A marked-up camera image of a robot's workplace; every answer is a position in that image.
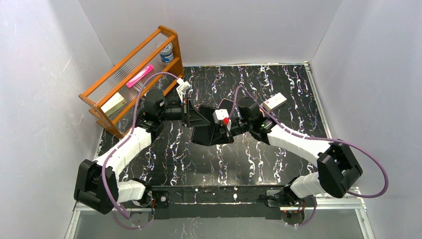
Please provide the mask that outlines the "black phone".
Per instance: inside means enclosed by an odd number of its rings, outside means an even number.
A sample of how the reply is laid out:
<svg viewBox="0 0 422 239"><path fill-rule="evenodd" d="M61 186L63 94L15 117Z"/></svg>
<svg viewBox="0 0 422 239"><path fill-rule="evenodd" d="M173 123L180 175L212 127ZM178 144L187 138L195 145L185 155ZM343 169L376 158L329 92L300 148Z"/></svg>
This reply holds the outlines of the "black phone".
<svg viewBox="0 0 422 239"><path fill-rule="evenodd" d="M201 105L199 107L199 113L201 113L206 119L210 121L210 125L195 127L191 137L192 143L202 146L211 146L209 145L211 134L214 128L217 126L212 117L212 114L215 110L217 110L217 108L205 105Z"/></svg>

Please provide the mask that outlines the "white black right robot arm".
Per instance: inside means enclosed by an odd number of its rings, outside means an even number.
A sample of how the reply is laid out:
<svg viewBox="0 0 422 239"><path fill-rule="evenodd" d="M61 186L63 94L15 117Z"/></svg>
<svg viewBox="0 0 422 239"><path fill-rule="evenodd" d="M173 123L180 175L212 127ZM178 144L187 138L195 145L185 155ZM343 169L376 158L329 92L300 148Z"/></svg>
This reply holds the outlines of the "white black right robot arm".
<svg viewBox="0 0 422 239"><path fill-rule="evenodd" d="M348 145L308 139L263 115L256 103L239 107L241 117L235 119L230 119L226 109L202 106L201 110L207 111L211 123L206 146L233 143L235 136L248 132L257 141L287 150L317 167L316 172L297 176L283 187L277 196L286 203L324 193L342 198L363 174Z"/></svg>

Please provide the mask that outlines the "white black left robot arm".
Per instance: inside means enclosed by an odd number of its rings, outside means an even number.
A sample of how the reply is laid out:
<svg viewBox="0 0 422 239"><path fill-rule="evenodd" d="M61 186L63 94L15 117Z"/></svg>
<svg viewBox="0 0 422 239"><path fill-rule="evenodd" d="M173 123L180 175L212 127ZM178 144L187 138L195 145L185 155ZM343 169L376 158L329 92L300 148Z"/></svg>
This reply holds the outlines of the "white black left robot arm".
<svg viewBox="0 0 422 239"><path fill-rule="evenodd" d="M190 97L167 103L162 91L146 93L143 108L136 113L129 133L95 160L85 159L78 169L74 199L102 214L116 209L129 218L122 205L144 197L147 182L140 179L120 182L122 170L153 143L163 130L164 121L179 120L186 127L209 126L211 123L192 105Z"/></svg>

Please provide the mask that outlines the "phone in pink case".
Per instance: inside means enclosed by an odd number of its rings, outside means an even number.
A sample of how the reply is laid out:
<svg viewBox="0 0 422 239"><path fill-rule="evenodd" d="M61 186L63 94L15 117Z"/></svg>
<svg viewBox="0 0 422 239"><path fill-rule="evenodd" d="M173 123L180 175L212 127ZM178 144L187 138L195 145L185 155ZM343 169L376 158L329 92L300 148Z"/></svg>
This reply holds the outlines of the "phone in pink case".
<svg viewBox="0 0 422 239"><path fill-rule="evenodd" d="M234 101L230 99L222 99L218 105L218 109L225 109L227 110L228 113L230 113L233 107L233 104L234 104Z"/></svg>

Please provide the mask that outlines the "pink flat box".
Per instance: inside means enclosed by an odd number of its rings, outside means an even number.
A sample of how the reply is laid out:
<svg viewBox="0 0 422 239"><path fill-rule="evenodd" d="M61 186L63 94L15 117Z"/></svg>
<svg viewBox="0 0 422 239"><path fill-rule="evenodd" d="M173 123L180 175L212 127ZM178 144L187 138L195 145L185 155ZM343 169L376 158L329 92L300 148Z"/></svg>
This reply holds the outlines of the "pink flat box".
<svg viewBox="0 0 422 239"><path fill-rule="evenodd" d="M142 70L140 70L134 77L132 77L127 83L126 86L128 88L132 88L135 86L142 78L144 78L147 74L149 74L152 70L154 70L154 66L152 64L147 65Z"/></svg>

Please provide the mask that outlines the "orange wooden shelf rack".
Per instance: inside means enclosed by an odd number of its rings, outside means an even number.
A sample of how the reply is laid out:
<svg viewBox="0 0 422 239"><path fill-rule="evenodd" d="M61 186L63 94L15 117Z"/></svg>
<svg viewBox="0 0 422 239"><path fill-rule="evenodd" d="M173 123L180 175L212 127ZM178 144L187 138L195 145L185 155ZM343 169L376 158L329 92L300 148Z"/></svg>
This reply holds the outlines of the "orange wooden shelf rack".
<svg viewBox="0 0 422 239"><path fill-rule="evenodd" d="M153 88L163 72L172 74L170 85L163 89L167 95L184 76L184 68L176 31L161 25L79 97L90 106L98 125L123 138L138 93Z"/></svg>

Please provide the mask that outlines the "white blue round jar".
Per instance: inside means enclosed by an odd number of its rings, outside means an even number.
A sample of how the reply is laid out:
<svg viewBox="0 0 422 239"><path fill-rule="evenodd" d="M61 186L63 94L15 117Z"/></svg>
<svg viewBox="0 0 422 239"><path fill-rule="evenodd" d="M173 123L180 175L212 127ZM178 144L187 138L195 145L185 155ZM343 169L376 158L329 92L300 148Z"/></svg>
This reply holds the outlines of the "white blue round jar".
<svg viewBox="0 0 422 239"><path fill-rule="evenodd" d="M172 62L174 59L172 43L169 43L163 49L161 49L159 55L162 62L164 63Z"/></svg>

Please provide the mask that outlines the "white red box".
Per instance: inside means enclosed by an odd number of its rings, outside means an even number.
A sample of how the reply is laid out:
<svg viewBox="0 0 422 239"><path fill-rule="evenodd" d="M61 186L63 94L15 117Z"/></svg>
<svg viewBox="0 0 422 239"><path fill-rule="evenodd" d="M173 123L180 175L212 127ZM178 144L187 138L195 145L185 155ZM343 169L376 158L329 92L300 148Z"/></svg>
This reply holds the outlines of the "white red box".
<svg viewBox="0 0 422 239"><path fill-rule="evenodd" d="M263 108L267 112L272 112L287 101L287 98L282 93L276 93L263 102Z"/></svg>

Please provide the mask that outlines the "cream green box on shelf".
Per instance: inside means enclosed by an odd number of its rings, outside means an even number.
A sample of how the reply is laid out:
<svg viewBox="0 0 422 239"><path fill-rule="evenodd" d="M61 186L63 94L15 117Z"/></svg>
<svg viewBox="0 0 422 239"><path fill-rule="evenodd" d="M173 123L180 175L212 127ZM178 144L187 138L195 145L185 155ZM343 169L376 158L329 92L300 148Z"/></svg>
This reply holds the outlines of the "cream green box on shelf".
<svg viewBox="0 0 422 239"><path fill-rule="evenodd" d="M125 98L120 93L115 93L103 106L101 106L101 110L109 117L125 104Z"/></svg>

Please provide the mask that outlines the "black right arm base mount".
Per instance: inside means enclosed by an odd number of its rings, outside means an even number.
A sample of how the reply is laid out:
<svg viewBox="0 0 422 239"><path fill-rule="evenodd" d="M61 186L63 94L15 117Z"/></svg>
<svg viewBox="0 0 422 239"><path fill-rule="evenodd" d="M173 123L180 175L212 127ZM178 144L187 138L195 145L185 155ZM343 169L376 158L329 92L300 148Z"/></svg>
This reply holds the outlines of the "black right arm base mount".
<svg viewBox="0 0 422 239"><path fill-rule="evenodd" d="M258 199L269 208L290 206L283 194L283 190L269 189L265 193L260 194Z"/></svg>

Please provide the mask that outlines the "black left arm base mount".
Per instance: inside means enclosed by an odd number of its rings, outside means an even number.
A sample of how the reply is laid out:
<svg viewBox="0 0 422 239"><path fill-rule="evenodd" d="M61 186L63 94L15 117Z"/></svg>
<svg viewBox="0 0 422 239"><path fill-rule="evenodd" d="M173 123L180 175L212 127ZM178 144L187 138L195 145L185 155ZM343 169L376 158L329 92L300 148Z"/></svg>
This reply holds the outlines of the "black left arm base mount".
<svg viewBox="0 0 422 239"><path fill-rule="evenodd" d="M151 206L155 209L164 209L169 207L170 192L168 190L152 190Z"/></svg>

